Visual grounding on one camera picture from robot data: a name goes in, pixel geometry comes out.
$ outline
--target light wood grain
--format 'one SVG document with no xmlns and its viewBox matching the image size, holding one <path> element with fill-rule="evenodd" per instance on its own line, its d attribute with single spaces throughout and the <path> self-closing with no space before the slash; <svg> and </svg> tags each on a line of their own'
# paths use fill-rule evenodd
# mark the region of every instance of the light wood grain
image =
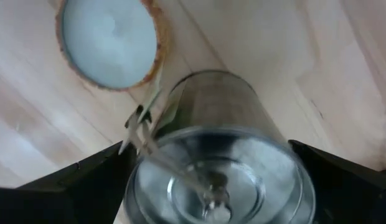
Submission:
<svg viewBox="0 0 386 224">
<path fill-rule="evenodd" d="M 386 0 L 159 0 L 172 36 L 164 91 L 198 70 L 249 81 L 287 139 L 386 168 Z M 0 0 L 0 186 L 17 187 L 121 140 L 152 84 L 81 81 L 55 38 L 58 0 Z M 116 222 L 127 223 L 123 209 Z"/>
</svg>

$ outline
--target wooden surface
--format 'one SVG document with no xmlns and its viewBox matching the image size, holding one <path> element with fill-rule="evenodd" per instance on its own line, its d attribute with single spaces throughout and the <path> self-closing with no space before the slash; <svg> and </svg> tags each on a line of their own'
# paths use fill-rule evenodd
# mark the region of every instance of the wooden surface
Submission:
<svg viewBox="0 0 386 224">
<path fill-rule="evenodd" d="M 230 70 L 252 84 L 286 139 L 386 168 L 386 0 L 159 5 L 172 28 L 166 89 L 193 71 Z M 56 7 L 57 0 L 0 0 L 0 186 L 120 141 L 148 89 L 111 93 L 73 74 L 57 46 Z M 122 211 L 116 222 L 127 223 Z"/>
</svg>

